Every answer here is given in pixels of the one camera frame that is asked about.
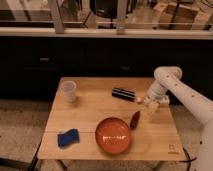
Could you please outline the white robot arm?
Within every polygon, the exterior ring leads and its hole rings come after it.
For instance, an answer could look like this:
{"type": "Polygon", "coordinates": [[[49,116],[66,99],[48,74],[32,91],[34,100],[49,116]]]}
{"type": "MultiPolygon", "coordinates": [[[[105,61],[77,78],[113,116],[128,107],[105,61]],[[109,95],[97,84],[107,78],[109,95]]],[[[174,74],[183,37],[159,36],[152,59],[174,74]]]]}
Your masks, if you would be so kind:
{"type": "Polygon", "coordinates": [[[166,92],[170,91],[203,125],[196,171],[213,171],[213,101],[184,84],[181,77],[182,70],[177,66],[156,68],[155,81],[136,102],[149,107],[153,113],[160,105],[169,103],[166,92]]]}

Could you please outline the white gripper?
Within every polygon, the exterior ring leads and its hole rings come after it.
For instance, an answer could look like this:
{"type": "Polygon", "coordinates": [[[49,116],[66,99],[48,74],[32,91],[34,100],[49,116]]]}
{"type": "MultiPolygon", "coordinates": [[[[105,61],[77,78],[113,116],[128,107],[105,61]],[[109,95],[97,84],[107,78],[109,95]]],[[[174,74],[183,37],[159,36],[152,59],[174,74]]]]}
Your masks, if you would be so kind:
{"type": "Polygon", "coordinates": [[[165,95],[162,99],[151,99],[149,96],[137,97],[136,102],[148,106],[148,114],[153,115],[158,107],[165,107],[169,105],[169,97],[165,95]]]}

